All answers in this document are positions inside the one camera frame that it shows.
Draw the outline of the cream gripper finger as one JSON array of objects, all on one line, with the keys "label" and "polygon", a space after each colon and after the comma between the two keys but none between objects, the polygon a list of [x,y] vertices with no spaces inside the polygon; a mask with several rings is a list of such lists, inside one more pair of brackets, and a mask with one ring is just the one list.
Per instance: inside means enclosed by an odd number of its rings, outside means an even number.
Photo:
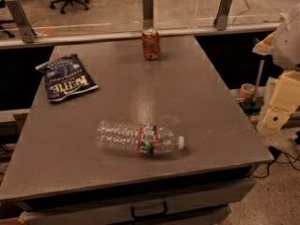
[{"label": "cream gripper finger", "polygon": [[262,124],[271,129],[281,129],[300,106],[300,72],[282,73],[268,102]]}]

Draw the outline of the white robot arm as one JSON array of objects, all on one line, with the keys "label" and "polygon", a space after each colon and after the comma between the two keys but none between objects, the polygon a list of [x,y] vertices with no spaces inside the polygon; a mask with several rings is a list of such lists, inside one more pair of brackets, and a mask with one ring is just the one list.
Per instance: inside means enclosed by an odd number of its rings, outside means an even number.
[{"label": "white robot arm", "polygon": [[283,69],[262,119],[264,126],[281,129],[300,106],[300,4],[252,51],[271,55],[273,64]]}]

